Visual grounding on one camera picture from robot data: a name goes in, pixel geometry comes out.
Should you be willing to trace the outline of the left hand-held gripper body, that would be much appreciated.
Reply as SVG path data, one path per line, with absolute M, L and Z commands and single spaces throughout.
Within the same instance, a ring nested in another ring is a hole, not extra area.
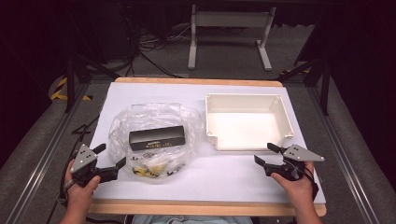
M 118 179 L 119 169 L 116 166 L 98 168 L 97 162 L 98 154 L 86 145 L 82 145 L 70 170 L 72 179 L 82 187 L 85 187 L 96 175 L 101 177 L 101 183 Z

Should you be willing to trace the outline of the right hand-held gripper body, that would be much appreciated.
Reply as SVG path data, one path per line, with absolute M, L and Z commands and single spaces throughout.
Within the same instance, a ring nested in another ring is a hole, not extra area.
M 306 161 L 325 161 L 322 156 L 298 145 L 291 145 L 285 149 L 286 151 L 281 154 L 283 156 L 281 165 L 265 164 L 263 169 L 267 176 L 277 173 L 289 181 L 297 181 L 304 176 Z

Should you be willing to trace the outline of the clear plastic bag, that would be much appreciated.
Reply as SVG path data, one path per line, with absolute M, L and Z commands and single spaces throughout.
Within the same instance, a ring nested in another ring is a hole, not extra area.
M 139 151 L 132 151 L 129 145 L 130 132 L 179 125 L 184 127 L 185 145 Z M 182 159 L 187 165 L 193 161 L 198 153 L 203 132 L 203 119 L 194 108 L 179 103 L 130 105 L 124 108 L 112 121 L 108 133 L 108 154 L 113 161 L 126 158 L 124 171 L 128 175 L 134 175 L 130 165 L 132 156 L 139 156 L 147 152 L 160 153 L 161 155 L 169 154 Z

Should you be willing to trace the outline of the person's right hand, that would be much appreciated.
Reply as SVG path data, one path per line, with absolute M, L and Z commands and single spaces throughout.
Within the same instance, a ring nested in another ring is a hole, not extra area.
M 294 207 L 313 204 L 312 182 L 306 176 L 297 181 L 289 181 L 277 173 L 271 177 L 286 191 Z

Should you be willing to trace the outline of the person's left hand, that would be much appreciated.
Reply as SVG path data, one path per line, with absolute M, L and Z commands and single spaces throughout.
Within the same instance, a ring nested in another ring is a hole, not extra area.
M 88 209 L 92 203 L 92 195 L 97 189 L 101 177 L 96 175 L 85 187 L 73 184 L 67 189 L 67 207 Z

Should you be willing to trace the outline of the small yellow and black parts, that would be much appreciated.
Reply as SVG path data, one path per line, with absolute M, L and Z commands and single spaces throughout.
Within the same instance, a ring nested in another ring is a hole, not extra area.
M 169 154 L 147 152 L 130 159 L 131 171 L 134 175 L 148 178 L 160 178 L 179 172 L 185 165 L 182 159 Z

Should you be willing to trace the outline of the white plastic bin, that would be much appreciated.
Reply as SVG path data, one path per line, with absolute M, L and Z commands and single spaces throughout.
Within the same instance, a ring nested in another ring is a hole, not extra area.
M 208 93 L 206 136 L 217 150 L 266 150 L 294 136 L 279 94 Z

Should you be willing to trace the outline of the white table sheet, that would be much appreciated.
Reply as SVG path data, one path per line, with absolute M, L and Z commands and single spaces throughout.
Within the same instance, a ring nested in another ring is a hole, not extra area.
M 161 83 L 122 83 L 110 85 L 91 145 L 108 141 L 110 125 L 129 105 L 180 103 L 197 109 L 206 122 L 205 97 L 208 93 L 279 94 L 287 109 L 294 136 L 281 146 L 302 146 L 302 136 L 288 92 L 283 87 L 199 85 Z M 280 154 L 266 150 L 217 150 L 205 132 L 193 161 L 178 173 L 163 179 L 150 179 L 121 172 L 115 181 L 101 184 L 97 200 L 188 203 L 287 203 L 285 191 L 254 161 L 257 155 L 280 164 Z

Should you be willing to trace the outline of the black rectangular box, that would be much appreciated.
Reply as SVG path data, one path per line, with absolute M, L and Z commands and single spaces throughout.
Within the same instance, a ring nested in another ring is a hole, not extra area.
M 185 144 L 186 137 L 182 125 L 129 133 L 129 145 L 132 151 L 182 146 Z

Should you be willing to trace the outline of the yellow black hazard tape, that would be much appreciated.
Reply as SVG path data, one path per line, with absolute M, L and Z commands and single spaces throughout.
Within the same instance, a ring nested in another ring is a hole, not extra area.
M 67 77 L 62 77 L 59 81 L 58 85 L 56 86 L 53 94 L 51 95 L 51 100 L 67 100 L 68 96 L 66 94 L 62 94 L 62 89 L 66 85 Z

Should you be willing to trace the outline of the black metal stand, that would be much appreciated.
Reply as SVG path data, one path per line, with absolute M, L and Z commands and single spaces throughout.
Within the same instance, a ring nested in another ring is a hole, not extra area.
M 81 83 L 89 83 L 91 81 L 91 75 L 88 71 L 87 66 L 91 66 L 97 69 L 100 73 L 107 75 L 113 79 L 119 77 L 115 72 L 108 68 L 105 68 L 98 62 L 89 59 L 87 56 L 71 54 L 66 60 L 66 84 L 67 84 L 67 105 L 65 112 L 68 113 L 73 108 L 75 102 L 77 101 L 77 95 L 75 91 L 75 77 Z
M 302 74 L 305 70 L 308 70 L 308 73 L 304 78 L 304 84 L 306 87 L 314 87 L 318 81 L 321 80 L 319 106 L 323 114 L 328 116 L 328 96 L 331 74 L 329 71 L 329 64 L 326 59 L 314 59 L 310 62 L 303 63 L 290 71 L 284 70 L 280 73 L 279 77 L 276 78 L 276 81 L 284 82 L 298 74 Z

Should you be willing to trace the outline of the white metal stand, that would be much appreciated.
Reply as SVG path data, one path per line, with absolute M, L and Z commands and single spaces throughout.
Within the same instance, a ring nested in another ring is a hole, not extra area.
M 236 28 L 262 28 L 263 36 L 256 41 L 263 67 L 266 71 L 272 70 L 267 51 L 266 42 L 276 14 L 276 8 L 271 7 L 265 12 L 227 12 L 227 11 L 201 11 L 196 5 L 191 7 L 191 44 L 188 68 L 193 70 L 196 66 L 198 27 L 236 27 Z

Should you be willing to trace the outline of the aluminium floor rail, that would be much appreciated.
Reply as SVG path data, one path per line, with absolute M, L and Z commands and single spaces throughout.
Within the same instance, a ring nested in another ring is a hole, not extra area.
M 372 207 L 365 190 L 346 154 L 346 151 L 334 129 L 332 122 L 328 116 L 324 114 L 320 105 L 319 95 L 314 88 L 308 87 L 308 95 L 314 104 L 314 107 L 322 121 L 327 134 L 332 142 L 333 154 L 344 175 L 349 190 L 361 212 L 365 224 L 380 224 L 379 219 Z
M 49 140 L 49 144 L 45 148 L 44 152 L 41 154 L 41 158 L 33 172 L 30 174 L 29 180 L 25 185 L 21 196 L 19 197 L 9 216 L 7 217 L 6 224 L 21 223 L 21 218 L 24 216 L 28 205 L 35 196 L 38 187 L 40 186 L 46 172 L 50 167 L 50 163 L 57 152 L 58 146 L 60 145 L 66 127 L 69 124 L 70 119 L 73 117 L 78 107 L 78 104 L 82 101 L 82 97 L 86 93 L 88 88 L 88 84 L 80 84 L 77 88 L 74 104 L 67 112 L 64 112 L 61 116 L 61 119 L 58 122 L 58 125 L 51 136 L 51 139 Z

